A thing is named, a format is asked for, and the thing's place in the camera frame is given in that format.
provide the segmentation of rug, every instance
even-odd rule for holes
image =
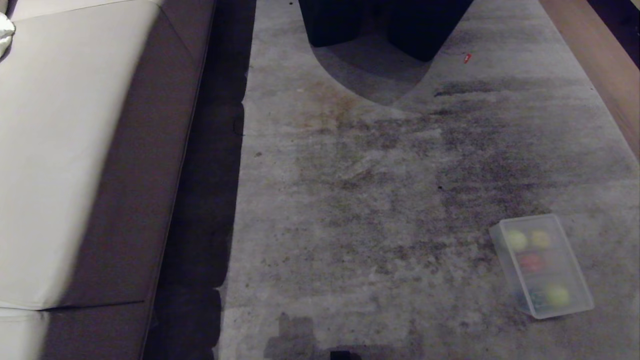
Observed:
[[[638,164],[539,2],[476,0],[431,63],[378,28],[313,49],[258,0],[219,358],[637,358]],[[544,213],[594,310],[514,308],[488,229]]]

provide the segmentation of sofa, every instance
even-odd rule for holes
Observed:
[[[0,359],[139,359],[215,0],[9,0]]]

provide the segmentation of red ball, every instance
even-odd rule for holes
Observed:
[[[525,272],[539,272],[544,267],[544,261],[537,254],[526,254],[518,259],[520,268]]]

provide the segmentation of clear plastic box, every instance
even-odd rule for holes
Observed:
[[[594,308],[557,216],[501,220],[490,233],[519,310],[544,319]]]

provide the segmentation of black object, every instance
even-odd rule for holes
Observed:
[[[422,61],[433,59],[473,0],[397,0],[388,39]]]
[[[300,0],[309,43],[329,46],[355,39],[364,6],[361,0]]]
[[[351,360],[351,352],[348,351],[332,351],[331,360]]]

